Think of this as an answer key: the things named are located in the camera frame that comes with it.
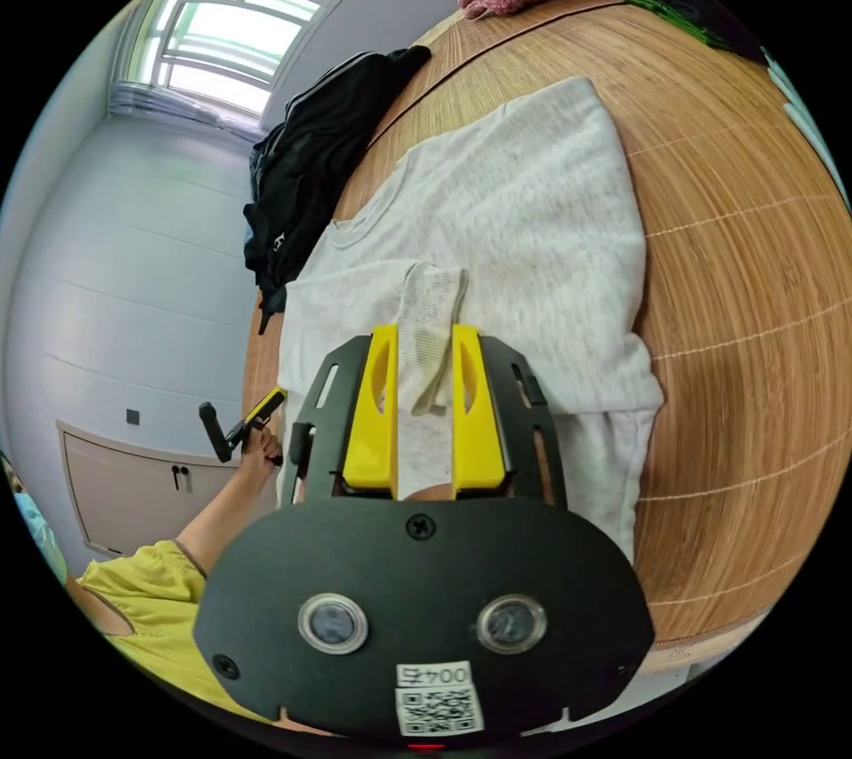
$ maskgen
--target yellow shirt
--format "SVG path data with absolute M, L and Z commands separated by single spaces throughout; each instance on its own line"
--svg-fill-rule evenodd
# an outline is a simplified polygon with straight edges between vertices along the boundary
M 199 700 L 271 723 L 228 696 L 195 646 L 205 580 L 177 543 L 161 541 L 130 557 L 92 562 L 78 582 L 132 626 L 132 635 L 106 637 L 134 663 Z

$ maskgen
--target window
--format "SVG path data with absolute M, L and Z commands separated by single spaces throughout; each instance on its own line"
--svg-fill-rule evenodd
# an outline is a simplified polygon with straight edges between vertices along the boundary
M 259 117 L 289 47 L 325 2 L 153 0 L 127 32 L 116 79 Z

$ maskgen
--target person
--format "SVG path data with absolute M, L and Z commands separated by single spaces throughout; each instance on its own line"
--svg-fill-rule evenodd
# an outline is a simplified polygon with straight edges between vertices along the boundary
M 4 458 L 3 468 L 21 515 L 44 559 L 91 624 L 134 664 L 214 706 L 316 735 L 332 735 L 291 721 L 278 722 L 235 703 L 219 684 L 193 640 L 193 624 L 207 573 L 243 530 L 275 472 L 281 444 L 268 429 L 250 433 L 240 465 L 213 500 L 173 540 L 143 546 L 135 554 L 93 561 L 79 579 L 68 572 L 53 531 Z M 449 485 L 429 487 L 408 500 L 440 501 Z

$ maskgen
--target printed number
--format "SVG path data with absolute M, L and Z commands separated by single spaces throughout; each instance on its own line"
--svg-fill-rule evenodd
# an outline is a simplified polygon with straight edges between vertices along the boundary
M 466 668 L 402 668 L 401 684 L 406 685 L 434 685 L 441 683 L 449 685 L 452 683 L 465 684 L 469 682 L 468 670 Z

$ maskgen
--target qr code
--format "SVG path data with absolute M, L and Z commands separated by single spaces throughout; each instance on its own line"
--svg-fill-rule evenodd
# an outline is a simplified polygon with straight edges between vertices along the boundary
M 397 690 L 399 728 L 403 735 L 462 735 L 483 729 L 472 686 L 445 690 Z

